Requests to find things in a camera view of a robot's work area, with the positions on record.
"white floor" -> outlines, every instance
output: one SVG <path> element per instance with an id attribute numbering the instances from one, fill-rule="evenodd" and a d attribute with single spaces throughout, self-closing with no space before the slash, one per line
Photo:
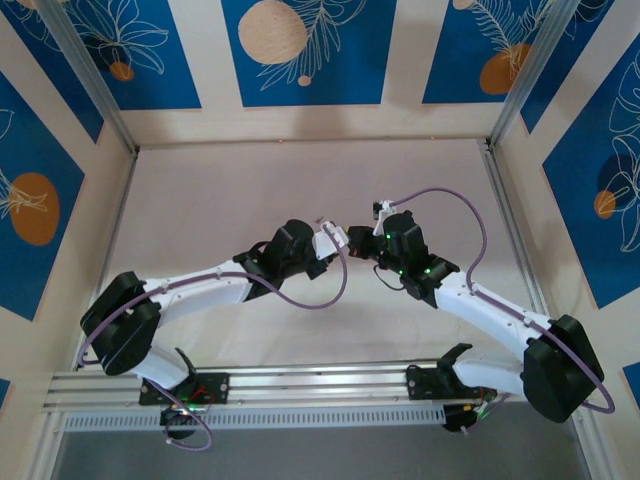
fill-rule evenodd
<path id="1" fill-rule="evenodd" d="M 475 140 L 219 144 L 142 151 L 108 280 L 215 266 L 270 240 L 290 218 L 312 225 L 372 225 L 372 201 L 427 186 L 468 196 L 481 211 L 489 249 L 475 277 L 529 305 Z M 474 217 L 458 199 L 429 194 L 407 204 L 432 252 L 467 269 L 480 249 Z M 350 259 L 349 284 L 332 308 L 309 312 L 274 295 L 211 309 L 158 331 L 196 366 L 304 364 L 433 358 L 458 342 L 493 345 L 484 334 L 405 292 L 385 288 L 372 263 Z M 391 283 L 397 282 L 388 272 Z M 307 303 L 337 292 L 340 263 L 283 291 Z"/>

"robotic arm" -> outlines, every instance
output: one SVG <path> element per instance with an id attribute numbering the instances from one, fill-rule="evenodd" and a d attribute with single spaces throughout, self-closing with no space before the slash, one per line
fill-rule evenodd
<path id="1" fill-rule="evenodd" d="M 348 245 L 350 256 L 397 273 L 413 298 L 472 323 L 513 354 L 477 352 L 459 344 L 435 369 L 412 365 L 406 371 L 411 400 L 482 401 L 489 389 L 525 396 L 543 416 L 564 422 L 604 379 L 577 320 L 568 315 L 552 320 L 472 283 L 455 264 L 429 252 L 411 212 L 397 213 L 392 202 L 375 203 L 374 218 L 375 228 L 350 227 L 347 233 L 331 223 L 314 233 L 306 223 L 290 220 L 270 242 L 260 242 L 217 267 L 175 278 L 142 281 L 133 272 L 122 273 L 81 320 L 87 340 L 78 362 L 90 363 L 83 353 L 91 345 L 99 359 L 94 363 L 100 363 L 107 375 L 129 372 L 145 379 L 140 404 L 169 405 L 161 423 L 184 413 L 162 395 L 163 390 L 190 405 L 224 404 L 229 375 L 197 372 L 180 350 L 177 356 L 154 345 L 156 329 L 203 308 L 241 303 L 269 292 L 286 299 L 279 292 L 285 279 L 303 272 L 315 279 L 340 256 L 345 276 L 334 300 L 309 307 L 287 299 L 305 308 L 330 306 L 346 285 L 341 249 Z M 561 339 L 570 351 L 550 338 Z"/>

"beige circle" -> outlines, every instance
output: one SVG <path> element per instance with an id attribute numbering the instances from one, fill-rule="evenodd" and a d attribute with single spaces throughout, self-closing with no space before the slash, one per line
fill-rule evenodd
<path id="1" fill-rule="evenodd" d="M 58 0 L 58 3 L 65 3 L 68 2 L 69 0 Z M 16 2 L 18 2 L 20 5 L 24 5 L 25 7 L 27 7 L 30 10 L 35 10 L 36 9 L 36 5 L 35 3 L 33 3 L 33 0 L 16 0 Z"/>
<path id="2" fill-rule="evenodd" d="M 311 85 L 311 77 L 309 75 L 302 75 L 298 79 L 298 85 L 300 85 L 301 87 L 308 87 L 309 85 Z"/>
<path id="3" fill-rule="evenodd" d="M 457 10 L 466 10 L 476 3 L 476 0 L 452 0 L 451 3 L 453 3 L 453 8 Z"/>
<path id="4" fill-rule="evenodd" d="M 240 19 L 242 48 L 264 65 L 288 62 L 307 45 L 307 29 L 293 8 L 278 0 L 262 0 Z"/>

